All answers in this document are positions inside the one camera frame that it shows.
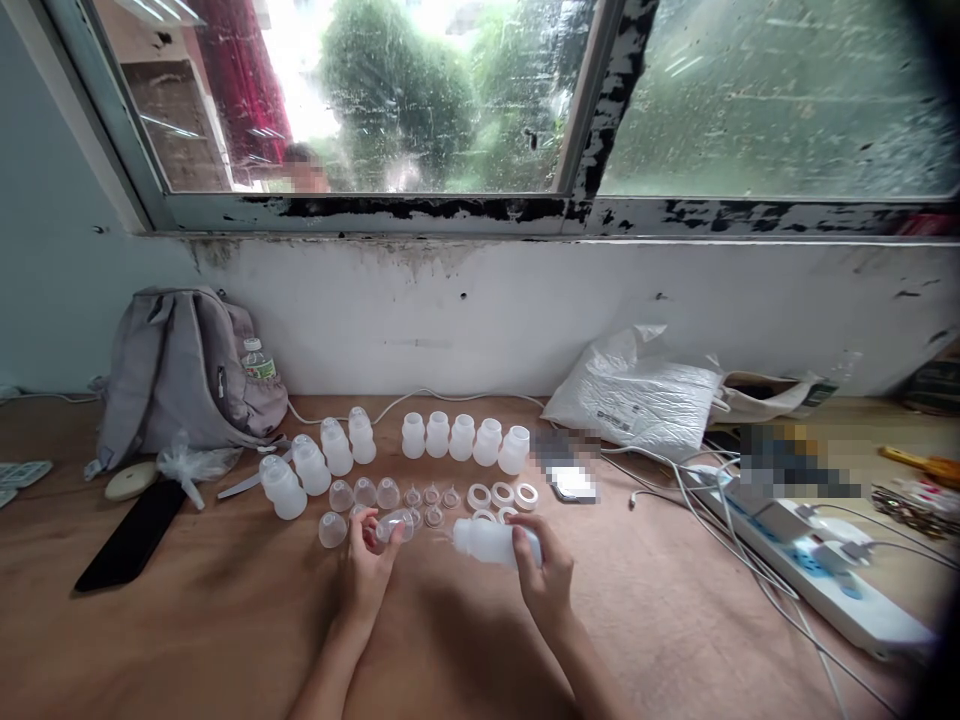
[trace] glass pane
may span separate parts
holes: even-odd
[[[549,192],[595,0],[92,0],[173,192]]]
[[[601,194],[950,194],[957,127],[906,4],[662,0]]]

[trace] red curtain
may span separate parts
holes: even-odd
[[[226,136],[234,178],[247,184],[280,163],[290,124],[252,0],[190,0],[210,93]]]

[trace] yellow tool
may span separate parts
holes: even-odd
[[[960,490],[960,462],[956,460],[941,457],[922,458],[919,455],[911,455],[902,450],[897,450],[889,445],[881,447],[879,453],[885,458],[896,460],[904,465],[920,468],[933,475],[941,485]]]

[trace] desk surface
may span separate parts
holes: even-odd
[[[355,404],[375,417],[389,398],[294,402],[308,418],[345,415]],[[865,422],[864,412],[886,415],[878,427],[889,436],[878,435],[871,444],[921,451],[929,442],[927,430],[949,433],[956,427],[883,404],[852,407],[825,407],[811,424],[852,427]],[[452,483],[461,495],[474,482],[504,479],[496,467],[402,456],[403,414],[435,409],[451,417],[495,417],[505,426],[539,422],[538,409],[517,399],[413,398],[376,427],[376,460],[355,468],[348,479],[391,475],[402,490]],[[217,492],[255,471],[257,458],[245,452],[229,476],[201,486],[206,511],[184,505],[140,578],[117,590],[71,597],[73,583],[130,506],[103,498],[108,478],[90,484],[81,479],[93,457],[99,415],[96,404],[57,400],[0,407],[0,460],[55,464],[49,476],[0,511],[4,714],[284,717],[334,611],[338,552],[324,550],[317,538],[326,496],[311,499],[289,523],[274,515],[258,488],[217,502]],[[303,428],[288,416],[282,429],[292,436]],[[317,435],[315,427],[308,432]],[[662,480],[650,464],[634,467]],[[640,496],[630,512],[627,500],[637,485],[605,463],[596,471],[603,493],[596,506],[561,505],[532,467],[517,482],[539,489],[539,512],[577,558],[574,607],[638,717],[835,715],[813,648],[769,606],[739,563],[670,503]],[[445,527],[466,514],[466,508],[448,513]],[[917,558],[911,567],[925,573],[922,563]],[[935,586],[905,592],[915,612],[933,613],[941,601]],[[874,663],[813,611],[807,615],[821,640],[878,690],[893,701],[905,697],[900,670]],[[876,703],[842,673],[837,677],[851,716],[875,717]],[[523,606],[516,574],[458,556],[442,531],[424,528],[399,555],[346,715],[575,713],[569,688]]]

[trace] hand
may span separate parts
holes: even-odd
[[[570,583],[573,580],[573,557],[553,530],[539,515],[508,515],[513,525],[513,552],[520,571],[520,590],[540,632],[560,631],[573,617],[570,608]],[[540,538],[543,566],[537,567],[530,540],[523,528],[533,530]]]
[[[377,554],[376,514],[375,508],[368,508],[350,518],[350,542],[341,570],[343,616],[371,627],[380,612],[403,536],[403,523],[400,522],[393,528],[390,542]]]

